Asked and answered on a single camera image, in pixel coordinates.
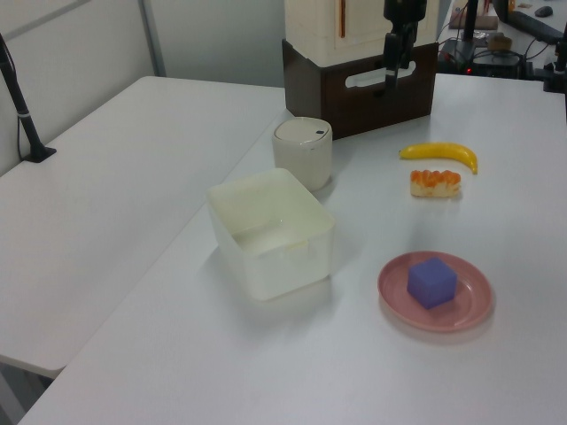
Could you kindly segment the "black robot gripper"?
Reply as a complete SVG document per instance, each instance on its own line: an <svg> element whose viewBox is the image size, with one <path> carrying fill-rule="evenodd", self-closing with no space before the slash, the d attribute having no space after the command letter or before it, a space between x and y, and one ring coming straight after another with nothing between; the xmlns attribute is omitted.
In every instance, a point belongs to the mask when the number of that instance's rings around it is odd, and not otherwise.
<svg viewBox="0 0 567 425"><path fill-rule="evenodd" d="M392 23L384 39L383 65L386 89L397 84L398 69L408 69L413 43L416 41L418 23L426 14L426 0L386 0L384 17Z"/></svg>

